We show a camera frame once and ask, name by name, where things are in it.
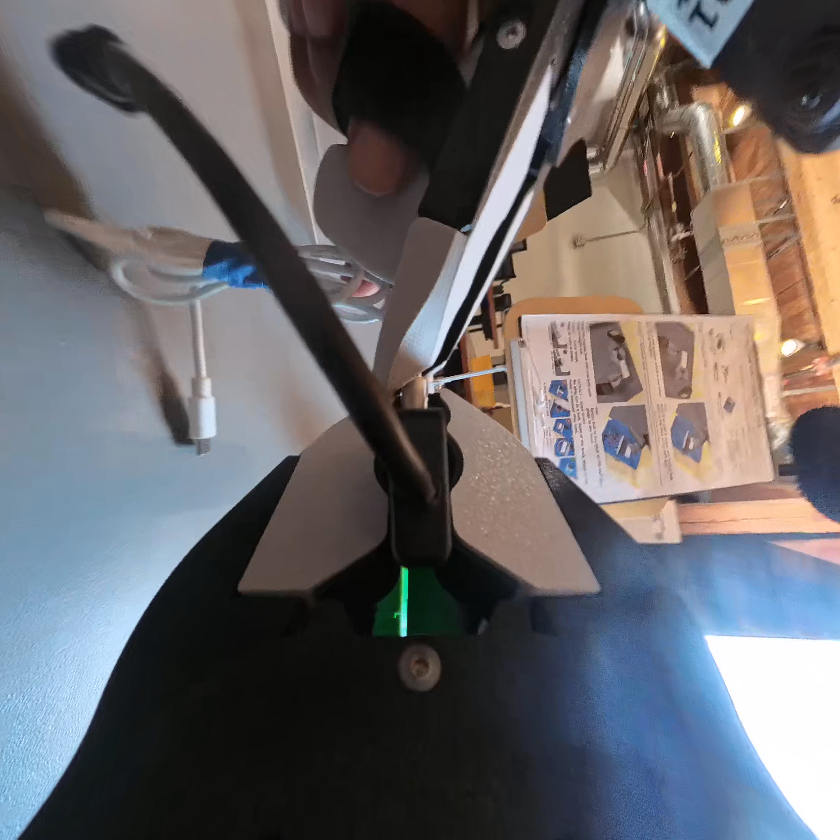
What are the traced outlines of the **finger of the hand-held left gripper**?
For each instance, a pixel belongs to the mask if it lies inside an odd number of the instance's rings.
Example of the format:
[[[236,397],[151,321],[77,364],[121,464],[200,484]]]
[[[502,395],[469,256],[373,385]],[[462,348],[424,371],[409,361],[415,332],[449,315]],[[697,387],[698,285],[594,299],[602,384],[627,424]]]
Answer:
[[[427,373],[447,358],[466,327],[481,294],[512,244],[550,167],[551,143],[542,138],[550,115],[551,81],[542,80],[511,150],[504,153],[489,196],[467,234],[456,235],[427,302]]]
[[[450,298],[466,243],[425,217],[410,226],[374,353],[374,376],[389,393],[439,365],[460,306]]]

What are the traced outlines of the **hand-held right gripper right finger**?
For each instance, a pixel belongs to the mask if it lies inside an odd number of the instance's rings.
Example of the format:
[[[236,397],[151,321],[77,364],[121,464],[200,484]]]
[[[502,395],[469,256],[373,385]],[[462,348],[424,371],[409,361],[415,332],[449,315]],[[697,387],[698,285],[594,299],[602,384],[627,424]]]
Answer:
[[[504,426],[451,391],[448,431],[464,470],[452,491],[455,533],[526,594],[594,595],[601,587],[536,459]]]

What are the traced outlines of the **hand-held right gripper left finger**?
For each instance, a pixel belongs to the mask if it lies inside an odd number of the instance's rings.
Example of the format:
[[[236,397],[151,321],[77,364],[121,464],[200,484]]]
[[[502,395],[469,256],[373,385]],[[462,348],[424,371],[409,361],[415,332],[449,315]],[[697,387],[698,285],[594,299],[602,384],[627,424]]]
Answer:
[[[242,595],[309,597],[385,539],[374,456],[345,417],[299,457],[247,568]]]

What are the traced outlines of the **person's left hand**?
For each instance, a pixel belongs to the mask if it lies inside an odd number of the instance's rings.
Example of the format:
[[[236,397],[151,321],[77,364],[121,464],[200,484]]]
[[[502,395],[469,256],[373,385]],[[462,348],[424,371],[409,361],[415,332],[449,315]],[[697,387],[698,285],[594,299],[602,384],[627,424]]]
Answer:
[[[279,1],[289,34],[292,75],[304,101],[346,138],[351,181],[372,196],[400,192],[417,169],[413,154],[371,122],[352,119],[340,129],[333,111],[333,87],[347,37],[344,1]]]

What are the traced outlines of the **metal holder bar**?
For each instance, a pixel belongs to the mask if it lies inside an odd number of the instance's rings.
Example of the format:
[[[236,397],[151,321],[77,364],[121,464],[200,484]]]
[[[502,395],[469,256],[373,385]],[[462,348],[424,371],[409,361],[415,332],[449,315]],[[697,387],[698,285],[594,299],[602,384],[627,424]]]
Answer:
[[[432,380],[429,380],[427,383],[427,394],[432,395],[442,391],[446,385],[450,385],[456,382],[467,382],[474,379],[480,379],[483,377],[489,377],[492,381],[494,377],[504,377],[507,378],[508,375],[508,367],[504,364],[502,365],[495,365],[490,367],[489,369],[482,369],[479,371],[467,371],[461,372],[458,374],[452,374],[447,376],[439,376],[435,377]]]

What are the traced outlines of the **yellow box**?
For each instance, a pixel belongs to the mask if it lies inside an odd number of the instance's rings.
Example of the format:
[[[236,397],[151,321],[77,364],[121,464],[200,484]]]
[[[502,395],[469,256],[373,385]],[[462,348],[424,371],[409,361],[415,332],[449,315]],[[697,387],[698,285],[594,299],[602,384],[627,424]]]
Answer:
[[[471,400],[478,404],[506,402],[508,400],[508,373],[503,360],[490,354],[468,359]]]

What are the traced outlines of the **green plastic bin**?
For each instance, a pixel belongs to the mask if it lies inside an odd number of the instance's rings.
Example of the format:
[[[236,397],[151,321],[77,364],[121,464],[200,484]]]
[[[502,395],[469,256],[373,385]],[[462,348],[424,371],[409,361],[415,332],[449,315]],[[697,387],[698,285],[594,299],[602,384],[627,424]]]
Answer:
[[[461,637],[460,606],[431,568],[402,569],[397,583],[376,607],[378,637]]]

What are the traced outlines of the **small beige labelled card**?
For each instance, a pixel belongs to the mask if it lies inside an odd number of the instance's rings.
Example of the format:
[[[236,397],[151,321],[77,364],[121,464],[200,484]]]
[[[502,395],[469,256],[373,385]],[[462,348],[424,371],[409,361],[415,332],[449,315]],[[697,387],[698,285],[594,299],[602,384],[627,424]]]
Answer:
[[[637,543],[665,545],[683,541],[679,505],[674,499],[633,500],[601,508]]]

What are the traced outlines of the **printed instruction sheet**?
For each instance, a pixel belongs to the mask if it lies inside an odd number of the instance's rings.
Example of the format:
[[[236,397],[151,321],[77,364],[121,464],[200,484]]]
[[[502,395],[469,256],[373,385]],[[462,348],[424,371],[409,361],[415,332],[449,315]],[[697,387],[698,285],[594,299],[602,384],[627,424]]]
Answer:
[[[526,314],[519,333],[520,440],[595,502],[774,477],[749,318]]]

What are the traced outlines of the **blue tape wrap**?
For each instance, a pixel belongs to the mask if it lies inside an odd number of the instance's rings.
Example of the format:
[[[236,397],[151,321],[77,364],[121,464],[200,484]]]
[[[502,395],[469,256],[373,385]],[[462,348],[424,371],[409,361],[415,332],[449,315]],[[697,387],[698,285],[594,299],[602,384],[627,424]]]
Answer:
[[[234,289],[267,289],[264,274],[242,243],[212,239],[203,259],[201,277]]]

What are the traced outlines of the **wooden ledge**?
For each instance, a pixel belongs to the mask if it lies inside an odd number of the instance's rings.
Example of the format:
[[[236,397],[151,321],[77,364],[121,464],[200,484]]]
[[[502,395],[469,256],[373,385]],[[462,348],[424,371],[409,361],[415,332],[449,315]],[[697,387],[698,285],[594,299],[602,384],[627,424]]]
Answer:
[[[804,498],[678,503],[684,536],[839,534],[839,524]]]

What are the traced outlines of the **silver air duct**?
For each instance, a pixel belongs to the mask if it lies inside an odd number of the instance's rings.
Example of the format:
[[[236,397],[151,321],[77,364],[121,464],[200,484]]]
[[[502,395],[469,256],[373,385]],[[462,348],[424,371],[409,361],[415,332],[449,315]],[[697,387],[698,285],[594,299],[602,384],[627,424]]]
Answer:
[[[709,103],[694,101],[667,107],[658,113],[655,123],[660,133],[687,137],[703,196],[730,183],[725,134],[717,111]]]

